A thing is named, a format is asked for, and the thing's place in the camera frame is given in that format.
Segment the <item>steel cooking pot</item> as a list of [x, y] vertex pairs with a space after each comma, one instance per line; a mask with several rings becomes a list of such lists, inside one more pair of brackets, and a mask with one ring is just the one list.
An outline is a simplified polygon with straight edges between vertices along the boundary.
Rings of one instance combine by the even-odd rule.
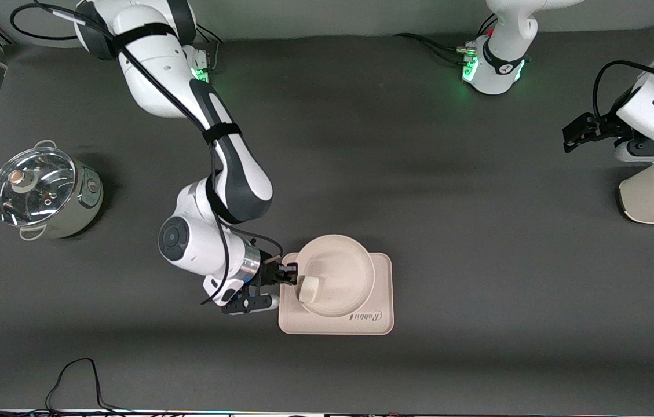
[[[54, 141], [44, 140], [33, 147], [51, 146], [59, 149]], [[72, 197], [57, 214], [37, 225], [14, 227], [24, 241], [39, 239], [62, 239], [72, 236], [88, 226], [101, 208], [104, 188], [101, 177], [80, 159], [73, 158], [77, 167], [75, 189]]]

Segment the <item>beige tray with script logo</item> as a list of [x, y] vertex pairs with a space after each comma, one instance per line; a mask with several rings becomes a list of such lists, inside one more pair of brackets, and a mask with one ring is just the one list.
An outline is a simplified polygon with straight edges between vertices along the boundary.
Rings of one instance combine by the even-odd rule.
[[308, 311], [297, 299], [297, 288], [279, 288], [278, 325], [290, 335], [387, 335], [394, 326], [392, 263], [387, 254], [371, 253], [374, 287], [366, 302], [340, 317]]

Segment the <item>round beige plate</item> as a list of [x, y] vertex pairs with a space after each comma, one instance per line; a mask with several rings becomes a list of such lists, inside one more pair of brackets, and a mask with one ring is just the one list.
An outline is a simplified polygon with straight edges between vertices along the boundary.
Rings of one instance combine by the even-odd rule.
[[371, 295], [375, 268], [358, 241], [344, 235], [324, 235], [311, 240], [297, 255], [298, 288], [304, 275], [321, 278], [318, 296], [303, 304], [324, 317], [340, 317], [356, 311]]

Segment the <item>glass pot lid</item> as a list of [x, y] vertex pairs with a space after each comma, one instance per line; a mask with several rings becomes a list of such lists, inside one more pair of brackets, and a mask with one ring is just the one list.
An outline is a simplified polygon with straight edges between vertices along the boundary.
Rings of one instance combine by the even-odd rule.
[[30, 148], [0, 168], [0, 221], [37, 225], [59, 213], [72, 197], [77, 166], [51, 146]]

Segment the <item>small white bun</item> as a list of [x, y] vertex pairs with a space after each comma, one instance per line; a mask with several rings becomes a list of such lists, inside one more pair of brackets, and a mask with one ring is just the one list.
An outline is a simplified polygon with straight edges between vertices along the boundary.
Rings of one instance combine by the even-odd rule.
[[320, 285], [320, 277], [308, 275], [302, 276], [300, 285], [298, 285], [298, 300], [300, 303], [309, 304], [315, 302], [319, 293]]

